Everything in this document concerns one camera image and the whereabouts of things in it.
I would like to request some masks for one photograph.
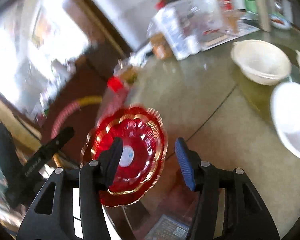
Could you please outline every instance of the silver screw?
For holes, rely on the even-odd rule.
[[[202,162],[200,162],[200,165],[201,165],[202,167],[208,167],[208,166],[210,165],[210,163],[207,162],[207,161],[202,161]]]
[[[94,166],[97,166],[99,164],[99,162],[97,160],[93,160],[91,162],[89,162],[89,165],[94,167]]]
[[[239,175],[244,174],[244,171],[243,171],[243,169],[241,169],[241,168],[236,168],[236,169],[235,169],[235,172],[238,173]]]
[[[56,168],[56,169],[54,170],[54,172],[55,172],[56,174],[60,174],[61,172],[63,172],[63,168],[61,168],[61,167]]]

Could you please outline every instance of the table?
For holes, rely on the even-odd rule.
[[[300,50],[300,32],[295,29],[257,31],[235,41],[247,39],[283,45],[292,52]],[[281,238],[300,216],[300,159],[281,144],[271,122],[236,77],[231,48],[232,41],[182,61],[152,57],[128,97],[127,104],[155,108],[169,138],[157,184],[139,202],[107,209],[115,227],[119,225],[114,214],[123,211],[136,239],[143,239],[162,215],[185,225],[191,223],[197,194],[183,182],[173,149],[177,137],[183,137],[202,160],[219,169],[244,169]],[[271,93],[266,95],[262,89],[259,93],[269,100]]]

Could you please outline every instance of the red scalloped plate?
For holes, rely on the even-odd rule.
[[[114,207],[138,201],[159,179],[167,151],[167,136],[158,112],[138,106],[120,109],[92,134],[95,159],[109,149],[114,137],[123,140],[114,182],[107,192],[100,192],[101,203]]]

